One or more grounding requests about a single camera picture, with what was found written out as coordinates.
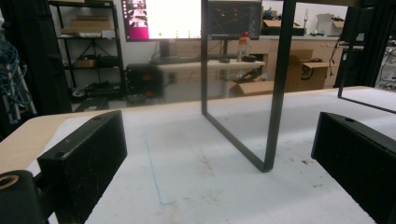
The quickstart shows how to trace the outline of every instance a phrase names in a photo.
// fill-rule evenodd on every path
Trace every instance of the white tabletop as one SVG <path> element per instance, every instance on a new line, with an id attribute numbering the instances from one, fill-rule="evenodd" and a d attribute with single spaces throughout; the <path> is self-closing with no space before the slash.
<path id="1" fill-rule="evenodd" d="M 265 174 L 202 116 L 199 102 L 124 110 L 128 157 L 87 223 L 374 223 L 310 153 L 321 111 L 392 138 L 395 115 L 336 93 L 286 94 L 275 168 Z M 344 96 L 396 109 L 392 92 Z M 208 110 L 262 157 L 270 102 L 271 96 L 223 99 L 210 101 Z M 89 118 L 67 119 L 47 148 Z M 35 165 L 29 170 L 37 172 Z"/>
<path id="2" fill-rule="evenodd" d="M 209 60 L 207 62 L 208 69 L 256 68 L 264 65 L 265 63 L 260 61 L 256 61 L 254 63 L 238 63 L 236 59 L 231 59 L 229 63 L 220 63 L 218 60 Z M 158 67 L 164 72 L 180 72 L 201 69 L 201 63 L 161 64 L 158 65 Z"/>

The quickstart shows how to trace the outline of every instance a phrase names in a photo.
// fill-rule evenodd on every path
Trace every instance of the monitor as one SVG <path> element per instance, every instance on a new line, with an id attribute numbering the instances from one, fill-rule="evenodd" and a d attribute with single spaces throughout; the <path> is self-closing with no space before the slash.
<path id="1" fill-rule="evenodd" d="M 121 0 L 127 42 L 201 38 L 201 0 Z"/>
<path id="2" fill-rule="evenodd" d="M 207 9 L 207 35 L 214 40 L 237 40 L 248 32 L 259 39 L 262 29 L 262 1 L 212 0 Z"/>

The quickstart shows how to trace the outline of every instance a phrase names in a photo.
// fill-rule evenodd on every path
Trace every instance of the pencil line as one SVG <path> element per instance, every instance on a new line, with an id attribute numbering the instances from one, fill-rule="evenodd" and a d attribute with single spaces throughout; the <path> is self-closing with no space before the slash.
<path id="1" fill-rule="evenodd" d="M 148 157 L 149 157 L 149 163 L 150 163 L 150 166 L 151 166 L 151 173 L 152 173 L 152 176 L 154 178 L 154 185 L 155 185 L 155 189 L 157 190 L 157 195 L 158 195 L 158 199 L 160 201 L 160 204 L 161 205 L 167 205 L 167 204 L 170 204 L 170 203 L 175 203 L 176 201 L 172 201 L 172 202 L 169 202 L 169 203 L 164 203 L 163 202 L 163 198 L 161 196 L 160 188 L 159 188 L 158 182 L 157 182 L 157 176 L 155 174 L 154 165 L 152 163 L 151 152 L 149 150 L 149 142 L 147 141 L 146 136 L 145 136 L 145 142 L 146 142 L 146 147 L 147 147 L 147 150 L 148 150 Z"/>

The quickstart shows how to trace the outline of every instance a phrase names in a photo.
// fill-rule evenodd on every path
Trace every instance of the wall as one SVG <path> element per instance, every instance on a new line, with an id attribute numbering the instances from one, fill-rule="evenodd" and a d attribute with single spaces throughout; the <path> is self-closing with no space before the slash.
<path id="1" fill-rule="evenodd" d="M 115 0 L 114 3 L 117 5 L 117 11 L 121 12 L 120 1 Z M 282 13 L 282 1 L 262 1 L 262 5 L 264 9 L 271 7 L 272 10 L 277 10 L 278 13 Z M 317 27 L 317 14 L 331 13 L 334 14 L 334 16 L 339 16 L 340 18 L 344 19 L 347 13 L 347 7 L 297 3 L 295 22 L 301 25 L 304 24 L 304 15 L 306 9 L 308 9 L 308 21 L 306 25 L 308 33 L 314 31 Z M 120 27 L 123 27 L 121 13 L 119 13 L 118 17 Z M 125 42 L 125 33 L 123 29 L 120 29 L 120 37 L 125 66 L 129 63 L 146 63 L 151 55 L 156 52 L 156 50 L 158 50 L 156 42 Z"/>
<path id="2" fill-rule="evenodd" d="M 276 10 L 277 14 L 282 14 L 282 1 L 262 1 L 264 10 L 271 8 Z M 330 13 L 335 17 L 345 18 L 347 14 L 347 7 L 339 6 L 328 6 L 328 5 L 316 5 L 307 3 L 297 3 L 294 22 L 297 22 L 301 26 L 304 26 L 305 11 L 308 9 L 308 21 L 306 22 L 306 32 L 313 33 L 317 28 L 317 15 Z"/>

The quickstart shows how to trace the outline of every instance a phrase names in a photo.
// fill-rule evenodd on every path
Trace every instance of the office desk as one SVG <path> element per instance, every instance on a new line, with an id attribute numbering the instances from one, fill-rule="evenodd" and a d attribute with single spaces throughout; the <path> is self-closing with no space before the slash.
<path id="1" fill-rule="evenodd" d="M 128 157 L 87 223 L 374 223 L 310 158 L 320 111 L 396 139 L 395 115 L 339 100 L 337 90 L 287 93 L 275 168 L 263 174 L 201 114 L 200 102 L 122 109 Z M 396 108 L 396 94 L 346 88 Z M 209 111 L 263 155 L 271 96 L 209 102 Z M 0 173 L 25 169 L 83 121 L 104 111 L 31 119 L 0 144 Z"/>
<path id="2" fill-rule="evenodd" d="M 207 62 L 208 70 L 224 70 L 225 78 L 222 81 L 210 81 L 208 82 L 209 96 L 222 96 L 223 98 L 229 97 L 229 79 L 230 79 L 230 70 L 232 69 L 244 69 L 244 68 L 258 68 L 260 66 L 265 66 L 264 62 L 256 61 L 254 63 L 238 63 L 236 59 L 231 59 L 230 63 L 220 63 L 218 60 L 210 60 Z M 201 83 L 183 83 L 183 84 L 175 84 L 170 85 L 169 75 L 177 72 L 186 72 L 186 71 L 198 71 L 200 72 L 201 63 L 175 63 L 175 64 L 162 64 L 158 65 L 158 68 L 163 71 L 163 83 L 164 83 L 164 100 L 165 102 L 172 102 L 174 98 L 184 92 L 184 94 L 191 93 L 192 90 L 195 90 L 195 99 L 199 100 L 200 98 L 200 90 Z"/>

